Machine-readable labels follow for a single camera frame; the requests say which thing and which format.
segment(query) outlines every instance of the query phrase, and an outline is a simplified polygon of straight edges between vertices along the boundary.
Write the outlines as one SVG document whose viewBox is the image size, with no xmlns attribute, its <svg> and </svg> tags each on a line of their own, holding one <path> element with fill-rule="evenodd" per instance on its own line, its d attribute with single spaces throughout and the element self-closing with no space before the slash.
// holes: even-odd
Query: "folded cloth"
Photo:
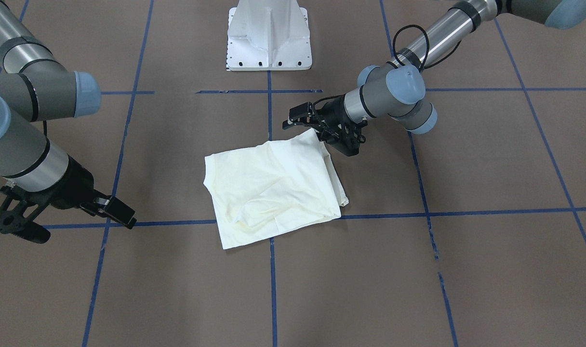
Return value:
<svg viewBox="0 0 586 347">
<path fill-rule="evenodd" d="M 325 145 L 310 129 L 286 141 L 205 157 L 222 248 L 341 217 L 348 198 Z"/>
</svg>

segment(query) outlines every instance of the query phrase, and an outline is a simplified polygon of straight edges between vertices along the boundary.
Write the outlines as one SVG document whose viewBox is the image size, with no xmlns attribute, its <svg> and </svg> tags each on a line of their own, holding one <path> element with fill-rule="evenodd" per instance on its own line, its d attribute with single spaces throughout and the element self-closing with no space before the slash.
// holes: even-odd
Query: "grid line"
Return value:
<svg viewBox="0 0 586 347">
<path fill-rule="evenodd" d="M 141 90 L 133 92 L 132 90 L 122 90 L 122 91 L 109 91 L 109 92 L 101 92 L 101 95 L 153 95 L 156 94 L 153 90 Z"/>
<path fill-rule="evenodd" d="M 394 56 L 395 55 L 395 52 L 394 52 L 395 48 L 392 45 L 392 40 L 391 40 L 392 35 L 389 32 L 389 26 L 387 24 L 385 4 L 383 3 L 383 0 L 379 0 L 379 4 L 381 5 L 381 13 L 383 14 L 383 24 L 385 26 L 385 33 L 387 35 L 387 42 L 389 45 L 389 51 L 392 53 L 392 56 Z M 419 169 L 419 162 L 417 160 L 417 153 L 415 151 L 415 142 L 413 140 L 413 134 L 411 134 L 410 132 L 407 132 L 407 134 L 408 134 L 409 142 L 411 144 L 411 155 L 413 157 L 413 163 L 415 165 L 415 170 L 417 172 L 417 177 L 418 177 L 418 181 L 419 181 L 419 193 L 421 195 L 421 200 L 424 204 L 424 215 L 426 217 L 426 224 L 428 226 L 428 234 L 430 236 L 430 243 L 432 244 L 432 250 L 434 251 L 434 260 L 439 261 L 439 249 L 438 249 L 438 246 L 434 240 L 434 232 L 432 231 L 432 220 L 430 219 L 430 210 L 428 208 L 428 202 L 426 200 L 426 192 L 424 189 L 424 182 L 423 182 L 423 179 L 421 176 L 421 171 Z M 447 314 L 447 321 L 449 322 L 450 332 L 452 333 L 452 342 L 453 342 L 454 347 L 458 347 L 458 337 L 456 335 L 456 327 L 453 322 L 452 309 L 449 304 L 449 299 L 447 298 L 447 291 L 445 290 L 445 281 L 443 281 L 443 275 L 441 275 L 440 272 L 439 272 L 439 283 L 441 286 L 441 292 L 443 292 L 443 302 L 445 304 L 445 314 Z"/>
<path fill-rule="evenodd" d="M 295 94 L 295 93 L 322 93 L 320 89 L 291 89 L 291 90 L 200 90 L 195 94 Z"/>
<path fill-rule="evenodd" d="M 267 71 L 267 138 L 273 138 L 273 122 L 271 112 L 271 71 Z M 275 239 L 269 238 L 269 274 L 271 279 L 271 344 L 278 347 L 278 312 L 276 305 L 276 247 Z"/>
<path fill-rule="evenodd" d="M 124 147 L 126 144 L 126 138 L 128 137 L 128 127 L 130 126 L 130 120 L 132 118 L 132 113 L 133 113 L 133 109 L 134 109 L 134 101 L 135 101 L 136 95 L 137 95 L 137 86 L 139 84 L 139 77 L 141 76 L 141 66 L 143 65 L 143 55 L 145 53 L 145 48 L 147 45 L 147 36 L 149 33 L 149 27 L 150 27 L 150 22 L 152 19 L 153 9 L 154 9 L 154 0 L 150 0 L 149 9 L 147 11 L 147 20 L 146 20 L 146 24 L 145 24 L 145 31 L 143 32 L 143 42 L 141 42 L 141 51 L 139 52 L 139 61 L 137 62 L 137 69 L 136 69 L 136 73 L 134 75 L 133 90 L 132 90 L 132 94 L 130 96 L 130 104 L 128 106 L 128 114 L 126 115 L 126 126 L 124 128 L 124 135 L 121 139 L 120 155 L 119 155 L 118 161 L 117 161 L 117 169 L 115 171 L 115 180 L 113 182 L 113 189 L 112 189 L 112 193 L 111 193 L 111 195 L 113 195 L 113 196 L 115 196 L 115 193 L 117 193 L 117 187 L 118 187 L 119 180 L 120 180 L 121 166 L 122 166 L 123 159 L 124 159 Z M 111 227 L 111 224 L 112 224 L 111 220 L 107 219 L 106 226 L 104 228 L 104 233 L 102 235 L 101 251 L 99 254 L 98 265 L 96 268 L 96 274 L 95 274 L 95 278 L 94 278 L 94 288 L 92 290 L 92 297 L 90 300 L 90 309 L 88 310 L 88 318 L 85 323 L 85 332 L 83 334 L 82 347 L 87 347 L 88 340 L 90 338 L 91 323 L 92 323 L 92 318 L 94 316 L 94 307 L 95 307 L 96 297 L 98 294 L 98 286 L 99 286 L 100 278 L 101 278 L 102 264 L 104 263 L 104 255 L 106 252 L 108 232 Z"/>
<path fill-rule="evenodd" d="M 586 207 L 576 207 L 578 212 L 586 212 Z M 455 217 L 462 215 L 505 215 L 505 214 L 545 214 L 545 213 L 571 213 L 570 207 L 559 207 L 550 209 L 516 209 L 516 210 L 485 210 L 485 211 L 453 211 L 453 212 L 430 212 L 430 217 Z M 399 219 L 425 217 L 426 213 L 394 213 L 394 214 L 349 214 L 339 219 Z M 137 222 L 134 226 L 141 227 L 165 227 L 165 226 L 193 226 L 203 224 L 216 224 L 215 219 L 189 219 L 189 220 L 154 220 L 150 222 Z M 86 224 L 48 224 L 46 229 L 86 229 L 104 228 L 106 223 Z M 122 224 L 110 223 L 111 228 L 121 228 Z"/>
<path fill-rule="evenodd" d="M 586 92 L 586 87 L 527 88 L 533 92 Z M 522 88 L 426 88 L 426 92 L 522 92 Z"/>
<path fill-rule="evenodd" d="M 520 81 L 520 85 L 522 86 L 522 91 L 524 92 L 524 96 L 526 97 L 527 103 L 529 103 L 529 107 L 531 108 L 531 113 L 533 113 L 533 119 L 535 120 L 535 123 L 537 124 L 537 129 L 539 130 L 539 134 L 542 137 L 542 140 L 544 141 L 544 146 L 546 146 L 546 150 L 548 151 L 548 156 L 550 157 L 550 160 L 552 161 L 552 165 L 555 168 L 555 172 L 557 173 L 557 177 L 559 178 L 559 181 L 561 182 L 561 187 L 565 193 L 565 197 L 568 200 L 569 203 L 569 207 L 571 208 L 571 212 L 573 213 L 573 217 L 575 218 L 575 222 L 578 225 L 578 229 L 580 230 L 580 234 L 582 235 L 582 238 L 584 239 L 584 243 L 586 244 L 586 232 L 584 231 L 584 227 L 582 226 L 582 222 L 580 221 L 580 217 L 578 216 L 578 212 L 573 204 L 573 200 L 571 199 L 571 195 L 569 194 L 569 191 L 567 189 L 567 185 L 565 184 L 565 180 L 563 179 L 562 175 L 561 175 L 561 170 L 559 169 L 559 166 L 557 164 L 557 160 L 555 160 L 555 156 L 552 153 L 552 149 L 550 148 L 548 139 L 546 138 L 546 134 L 544 133 L 544 129 L 542 128 L 542 124 L 539 121 L 539 118 L 537 116 L 537 112 L 535 111 L 535 107 L 533 106 L 533 102 L 531 101 L 531 97 L 529 96 L 529 92 L 526 88 L 526 85 L 524 85 L 524 81 L 522 79 L 522 76 L 520 75 L 520 71 L 518 70 L 518 66 L 516 65 L 516 61 L 514 59 L 514 56 L 511 53 L 511 49 L 509 49 L 509 45 L 507 44 L 507 40 L 505 39 L 505 36 L 503 35 L 503 31 L 501 30 L 501 26 L 498 22 L 498 19 L 495 18 L 494 23 L 496 24 L 496 29 L 498 29 L 498 33 L 501 36 L 501 40 L 503 40 L 503 45 L 505 46 L 505 49 L 507 50 L 507 55 L 509 55 L 509 59 L 511 61 L 511 64 L 514 67 L 514 71 L 516 72 L 516 75 L 518 77 L 518 81 Z"/>
</svg>

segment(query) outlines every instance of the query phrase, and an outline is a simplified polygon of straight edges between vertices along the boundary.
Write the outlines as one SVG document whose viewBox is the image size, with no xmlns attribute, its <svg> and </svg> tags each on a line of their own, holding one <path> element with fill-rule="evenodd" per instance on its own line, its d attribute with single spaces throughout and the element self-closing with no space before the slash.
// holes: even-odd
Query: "black ring band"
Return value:
<svg viewBox="0 0 586 347">
<path fill-rule="evenodd" d="M 364 93 L 362 92 L 363 89 L 364 89 L 364 86 L 361 86 L 360 87 L 361 107 L 364 108 L 364 111 L 366 111 L 366 113 L 368 114 L 368 116 L 370 116 L 371 118 L 376 118 L 376 116 L 374 114 L 372 114 L 372 112 L 370 112 L 370 110 L 368 109 L 368 106 L 366 106 L 366 102 L 364 101 Z"/>
<path fill-rule="evenodd" d="M 391 65 L 393 68 L 398 68 L 398 66 L 396 64 L 394 64 L 394 62 L 392 61 L 387 61 L 385 64 L 389 64 Z"/>
<path fill-rule="evenodd" d="M 19 70 L 19 73 L 22 73 L 23 71 L 25 71 L 25 69 L 26 69 L 26 68 L 28 68 L 29 66 L 31 66 L 32 64 L 35 64 L 35 63 L 37 63 L 37 62 L 56 62 L 56 63 L 58 63 L 58 64 L 59 64 L 59 62 L 58 62 L 58 61 L 55 61 L 55 60 L 53 60 L 53 59 L 36 59 L 36 60 L 34 60 L 34 61 L 31 61 L 31 62 L 29 62 L 29 63 L 25 64 L 25 65 L 24 65 L 24 66 L 21 68 L 21 70 Z"/>
<path fill-rule="evenodd" d="M 3 2 L 2 0 L 0 0 L 0 2 L 2 3 L 2 5 L 6 6 L 6 8 L 7 8 L 9 11 L 11 10 L 11 9 L 8 7 L 8 5 L 7 5 L 5 2 Z"/>
<path fill-rule="evenodd" d="M 42 162 L 47 158 L 50 150 L 51 150 L 51 142 L 47 138 L 47 144 L 44 146 L 44 151 L 42 151 L 42 154 L 40 155 L 40 158 L 38 158 L 38 160 L 36 160 L 36 162 L 34 162 L 34 164 L 31 164 L 30 167 L 28 167 L 27 169 L 23 170 L 22 172 L 19 172 L 19 173 L 16 173 L 14 175 L 10 175 L 10 176 L 3 176 L 3 177 L 4 178 L 8 178 L 8 179 L 18 178 L 18 177 L 21 177 L 21 176 L 25 176 L 28 173 L 34 171 L 34 169 L 36 169 L 40 164 L 42 164 Z"/>
<path fill-rule="evenodd" d="M 411 108 L 411 110 L 409 112 L 407 112 L 406 114 L 403 114 L 402 116 L 399 116 L 399 117 L 394 117 L 392 115 L 390 115 L 390 116 L 395 120 L 401 120 L 401 119 L 406 119 L 407 117 L 410 117 L 410 116 L 415 116 L 417 114 L 417 112 L 419 112 L 419 110 L 421 110 L 421 106 L 423 104 L 422 101 L 423 101 L 423 99 L 419 100 L 415 104 L 415 106 L 413 106 Z"/>
<path fill-rule="evenodd" d="M 503 10 L 503 1 L 502 0 L 495 0 L 496 2 L 496 15 L 500 15 L 501 11 Z"/>
<path fill-rule="evenodd" d="M 407 60 L 416 68 L 421 68 L 421 61 L 412 50 L 405 47 L 399 50 L 396 54 L 403 55 L 403 57 L 407 58 Z"/>
<path fill-rule="evenodd" d="M 19 77 L 24 81 L 25 86 L 27 87 L 27 91 L 29 93 L 29 98 L 31 99 L 31 121 L 38 120 L 38 96 L 36 95 L 36 90 L 34 86 L 31 84 L 31 81 L 27 78 L 26 75 L 22 73 L 18 73 Z"/>
<path fill-rule="evenodd" d="M 49 48 L 47 48 L 47 46 L 45 46 L 44 43 L 38 41 L 36 38 L 15 37 L 15 38 L 11 38 L 10 40 L 4 42 L 0 46 L 0 65 L 4 65 L 4 59 L 6 59 L 6 55 L 8 54 L 8 52 L 11 51 L 11 49 L 13 49 L 17 46 L 20 46 L 22 44 L 35 44 L 37 46 L 40 46 L 40 47 L 46 49 L 49 53 L 51 53 L 51 55 L 53 55 L 53 52 L 51 52 L 51 50 L 49 50 Z"/>
<path fill-rule="evenodd" d="M 478 28 L 478 26 L 481 26 L 482 17 L 479 11 L 475 8 L 475 6 L 472 6 L 468 2 L 461 1 L 455 4 L 452 8 L 450 8 L 450 10 L 451 9 L 461 10 L 464 13 L 466 13 L 466 15 L 469 16 L 469 18 L 471 18 L 471 22 L 473 23 L 473 30 L 471 30 L 471 33 L 475 31 Z"/>
</svg>

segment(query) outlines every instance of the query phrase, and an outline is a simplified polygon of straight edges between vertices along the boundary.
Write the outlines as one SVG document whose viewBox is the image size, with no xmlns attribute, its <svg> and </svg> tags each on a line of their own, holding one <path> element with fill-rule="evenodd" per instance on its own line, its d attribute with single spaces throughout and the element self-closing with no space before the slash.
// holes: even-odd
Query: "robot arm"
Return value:
<svg viewBox="0 0 586 347">
<path fill-rule="evenodd" d="M 44 243 L 50 233 L 34 222 L 49 205 L 80 208 L 132 228 L 134 211 L 94 189 L 94 177 L 30 121 L 97 112 L 101 92 L 93 77 L 68 72 L 0 1 L 0 233 Z M 11 203 L 18 203 L 12 209 Z M 29 215 L 27 209 L 37 206 Z"/>
<path fill-rule="evenodd" d="M 421 72 L 441 62 L 440 58 L 467 34 L 501 13 L 511 13 L 547 27 L 567 29 L 586 18 L 586 0 L 458 2 L 427 31 L 421 29 L 421 36 L 396 51 L 392 61 L 382 67 L 364 68 L 357 79 L 356 89 L 291 108 L 282 128 L 295 125 L 315 128 L 319 140 L 326 141 L 346 156 L 359 154 L 359 146 L 366 141 L 361 129 L 372 118 L 388 115 L 409 132 L 429 132 L 436 124 L 437 112 L 425 98 L 426 86 Z M 317 103 L 326 99 L 333 100 L 317 109 Z"/>
</svg>

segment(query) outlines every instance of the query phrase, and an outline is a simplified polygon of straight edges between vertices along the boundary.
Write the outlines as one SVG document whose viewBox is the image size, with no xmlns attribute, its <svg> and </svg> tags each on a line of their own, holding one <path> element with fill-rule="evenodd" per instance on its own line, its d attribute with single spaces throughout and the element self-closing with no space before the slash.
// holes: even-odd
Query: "bolt hole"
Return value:
<svg viewBox="0 0 586 347">
<path fill-rule="evenodd" d="M 5 226 L 9 226 L 14 220 L 15 220 L 15 217 L 13 217 L 13 216 L 10 215 L 10 216 L 4 218 L 4 221 L 2 221 L 2 223 Z"/>
</svg>

